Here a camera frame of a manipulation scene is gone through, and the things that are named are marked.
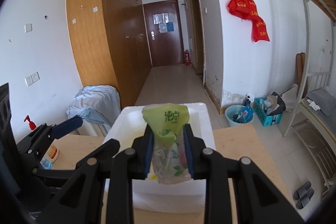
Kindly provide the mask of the blue spray bottle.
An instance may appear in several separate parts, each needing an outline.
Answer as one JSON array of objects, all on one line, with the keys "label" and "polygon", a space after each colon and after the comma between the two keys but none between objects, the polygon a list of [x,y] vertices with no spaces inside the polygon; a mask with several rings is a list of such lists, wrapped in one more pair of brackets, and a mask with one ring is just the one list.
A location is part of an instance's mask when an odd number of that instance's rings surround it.
[{"label": "blue spray bottle", "polygon": [[43,157],[40,161],[40,165],[43,169],[49,170],[52,167],[52,163],[49,162],[45,157]]}]

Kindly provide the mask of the teal cardboard box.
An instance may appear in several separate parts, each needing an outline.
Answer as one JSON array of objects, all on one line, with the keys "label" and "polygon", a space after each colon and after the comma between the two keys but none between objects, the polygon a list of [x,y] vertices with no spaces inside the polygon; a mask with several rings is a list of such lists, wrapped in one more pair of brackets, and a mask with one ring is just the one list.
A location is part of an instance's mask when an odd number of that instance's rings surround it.
[{"label": "teal cardboard box", "polygon": [[264,127],[279,124],[285,109],[285,102],[276,92],[255,98],[253,103],[253,110]]}]

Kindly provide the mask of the red hanging bags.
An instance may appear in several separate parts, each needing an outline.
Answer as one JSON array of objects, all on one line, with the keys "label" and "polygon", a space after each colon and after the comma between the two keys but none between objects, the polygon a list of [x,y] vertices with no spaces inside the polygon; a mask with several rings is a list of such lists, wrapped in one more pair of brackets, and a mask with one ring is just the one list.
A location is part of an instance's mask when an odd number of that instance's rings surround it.
[{"label": "red hanging bags", "polygon": [[252,40],[255,43],[259,41],[270,42],[266,23],[259,16],[254,0],[230,0],[227,8],[231,15],[252,22]]}]

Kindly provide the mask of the grey slippers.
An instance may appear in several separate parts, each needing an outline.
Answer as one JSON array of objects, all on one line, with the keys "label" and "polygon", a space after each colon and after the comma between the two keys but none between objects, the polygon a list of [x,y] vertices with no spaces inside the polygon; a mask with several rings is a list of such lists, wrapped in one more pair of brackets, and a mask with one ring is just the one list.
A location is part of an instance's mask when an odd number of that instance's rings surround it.
[{"label": "grey slippers", "polygon": [[293,199],[296,202],[295,206],[298,210],[303,209],[313,197],[314,189],[311,186],[311,182],[307,181],[294,192]]}]

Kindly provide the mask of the blue plastic basin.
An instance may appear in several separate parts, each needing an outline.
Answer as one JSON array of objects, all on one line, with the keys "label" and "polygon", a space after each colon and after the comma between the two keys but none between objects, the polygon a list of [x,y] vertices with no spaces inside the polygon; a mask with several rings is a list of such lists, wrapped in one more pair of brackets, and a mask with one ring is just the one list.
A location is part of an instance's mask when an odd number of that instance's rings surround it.
[{"label": "blue plastic basin", "polygon": [[254,120],[251,106],[232,105],[226,108],[224,114],[230,127],[252,123]]}]

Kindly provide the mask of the green tissue packet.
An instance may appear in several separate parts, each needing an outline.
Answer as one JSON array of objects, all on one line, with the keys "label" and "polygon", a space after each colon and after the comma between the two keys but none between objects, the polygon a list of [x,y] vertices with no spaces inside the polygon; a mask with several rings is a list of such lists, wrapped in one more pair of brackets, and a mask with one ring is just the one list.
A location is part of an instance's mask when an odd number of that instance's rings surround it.
[{"label": "green tissue packet", "polygon": [[142,109],[142,116],[154,135],[152,166],[160,184],[173,185],[191,180],[185,153],[183,127],[189,123],[188,107],[155,104]]}]

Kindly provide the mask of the wall light switch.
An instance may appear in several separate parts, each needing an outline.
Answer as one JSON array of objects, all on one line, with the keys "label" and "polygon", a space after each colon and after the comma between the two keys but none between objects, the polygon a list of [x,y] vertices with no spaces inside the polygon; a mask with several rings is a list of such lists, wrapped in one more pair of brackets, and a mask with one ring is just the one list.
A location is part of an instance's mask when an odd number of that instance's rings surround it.
[{"label": "wall light switch", "polygon": [[32,84],[36,83],[40,80],[39,73],[35,72],[32,75],[29,75],[25,78],[25,83],[27,86],[31,86]]}]

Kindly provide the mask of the metal bunk bed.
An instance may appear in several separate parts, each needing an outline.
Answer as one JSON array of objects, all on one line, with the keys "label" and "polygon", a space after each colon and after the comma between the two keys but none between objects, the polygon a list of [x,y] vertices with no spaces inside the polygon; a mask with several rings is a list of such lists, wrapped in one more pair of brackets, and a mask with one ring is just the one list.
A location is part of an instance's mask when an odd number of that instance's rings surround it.
[{"label": "metal bunk bed", "polygon": [[322,197],[325,197],[332,188],[330,180],[335,174],[335,108],[330,115],[322,110],[314,110],[308,102],[310,93],[323,94],[329,92],[330,77],[335,64],[335,57],[330,58],[327,71],[314,71],[311,68],[313,60],[311,39],[311,20],[309,3],[314,3],[329,19],[331,23],[331,55],[335,53],[335,0],[302,0],[306,23],[306,52],[301,59],[304,65],[295,98],[293,110],[280,123],[280,132],[283,137],[288,132],[294,132],[302,141],[311,157],[315,161],[323,177],[324,186],[321,187]]}]

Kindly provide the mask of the red fire extinguisher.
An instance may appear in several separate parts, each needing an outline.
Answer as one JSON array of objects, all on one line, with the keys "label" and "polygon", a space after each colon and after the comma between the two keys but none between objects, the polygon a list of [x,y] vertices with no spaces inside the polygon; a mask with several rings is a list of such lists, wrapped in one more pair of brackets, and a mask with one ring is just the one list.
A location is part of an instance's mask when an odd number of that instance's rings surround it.
[{"label": "red fire extinguisher", "polygon": [[191,65],[190,50],[185,50],[184,57],[185,57],[185,65],[190,66]]}]

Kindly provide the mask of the white lotion pump bottle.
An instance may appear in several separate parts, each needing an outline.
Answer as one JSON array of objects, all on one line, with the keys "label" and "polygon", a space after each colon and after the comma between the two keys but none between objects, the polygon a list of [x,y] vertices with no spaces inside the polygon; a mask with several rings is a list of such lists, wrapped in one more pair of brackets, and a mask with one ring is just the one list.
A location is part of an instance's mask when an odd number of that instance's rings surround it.
[{"label": "white lotion pump bottle", "polygon": [[38,165],[43,157],[54,163],[59,150],[52,144],[50,138],[53,125],[42,124],[22,140],[21,154],[31,165]]}]

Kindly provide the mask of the dark brown entrance door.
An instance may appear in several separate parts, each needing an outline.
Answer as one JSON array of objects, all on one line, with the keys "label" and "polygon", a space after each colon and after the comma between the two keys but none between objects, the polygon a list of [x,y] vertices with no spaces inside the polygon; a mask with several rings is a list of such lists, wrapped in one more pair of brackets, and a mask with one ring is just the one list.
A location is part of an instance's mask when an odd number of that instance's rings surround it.
[{"label": "dark brown entrance door", "polygon": [[143,5],[153,67],[183,63],[179,3],[168,0]]}]

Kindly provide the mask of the side room door frame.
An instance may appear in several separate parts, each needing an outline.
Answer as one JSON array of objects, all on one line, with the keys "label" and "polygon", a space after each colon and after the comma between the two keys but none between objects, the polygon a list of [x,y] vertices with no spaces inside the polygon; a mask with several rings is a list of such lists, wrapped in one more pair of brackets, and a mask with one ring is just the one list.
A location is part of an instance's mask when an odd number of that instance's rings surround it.
[{"label": "side room door frame", "polygon": [[189,0],[190,14],[193,26],[193,52],[195,55],[195,71],[202,80],[202,85],[206,84],[206,57],[205,40],[203,28],[203,15],[200,0]]}]

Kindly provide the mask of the wooden wardrobe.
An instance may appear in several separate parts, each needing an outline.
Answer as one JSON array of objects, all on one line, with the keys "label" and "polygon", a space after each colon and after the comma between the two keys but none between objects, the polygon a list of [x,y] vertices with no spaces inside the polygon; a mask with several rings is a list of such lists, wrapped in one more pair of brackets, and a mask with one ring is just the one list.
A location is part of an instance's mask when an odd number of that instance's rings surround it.
[{"label": "wooden wardrobe", "polygon": [[83,86],[110,85],[133,106],[151,70],[142,0],[66,0],[72,52]]}]

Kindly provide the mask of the white styrofoam box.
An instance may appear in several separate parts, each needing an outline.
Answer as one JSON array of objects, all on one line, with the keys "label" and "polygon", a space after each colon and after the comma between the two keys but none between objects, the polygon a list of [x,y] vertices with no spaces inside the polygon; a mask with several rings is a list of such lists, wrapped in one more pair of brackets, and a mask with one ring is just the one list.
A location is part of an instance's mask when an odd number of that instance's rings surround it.
[{"label": "white styrofoam box", "polygon": [[169,141],[157,143],[150,157],[150,171],[145,180],[133,180],[133,206],[159,213],[200,213],[205,206],[206,182],[193,180],[185,155],[183,133],[173,135],[168,125],[191,126],[194,136],[215,147],[213,129],[204,103],[186,103],[188,112],[180,113],[171,104],[161,105],[157,124]]}]

